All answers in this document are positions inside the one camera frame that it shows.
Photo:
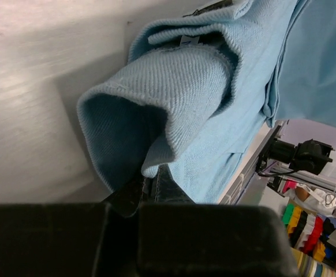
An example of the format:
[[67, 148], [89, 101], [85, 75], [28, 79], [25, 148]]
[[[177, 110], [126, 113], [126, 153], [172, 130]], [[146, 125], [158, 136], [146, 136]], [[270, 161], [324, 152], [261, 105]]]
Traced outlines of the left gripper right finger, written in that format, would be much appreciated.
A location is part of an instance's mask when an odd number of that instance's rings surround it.
[[158, 173], [153, 179], [153, 201], [156, 203], [194, 203], [175, 182], [167, 164], [159, 166]]

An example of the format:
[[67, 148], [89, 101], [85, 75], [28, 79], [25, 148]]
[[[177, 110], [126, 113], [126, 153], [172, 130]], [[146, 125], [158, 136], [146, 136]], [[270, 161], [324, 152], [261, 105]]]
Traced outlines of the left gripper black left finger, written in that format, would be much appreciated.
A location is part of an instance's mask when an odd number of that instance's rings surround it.
[[133, 216], [143, 198], [145, 178], [137, 173], [130, 181], [106, 198], [115, 212], [123, 217]]

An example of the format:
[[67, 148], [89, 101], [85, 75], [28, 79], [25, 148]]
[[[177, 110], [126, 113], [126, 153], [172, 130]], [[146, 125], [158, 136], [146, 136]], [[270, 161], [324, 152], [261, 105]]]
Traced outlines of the light blue trousers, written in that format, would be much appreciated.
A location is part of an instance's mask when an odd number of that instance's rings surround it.
[[215, 203], [264, 124], [336, 128], [336, 1], [221, 1], [154, 21], [77, 113], [111, 191], [167, 164], [193, 201]]

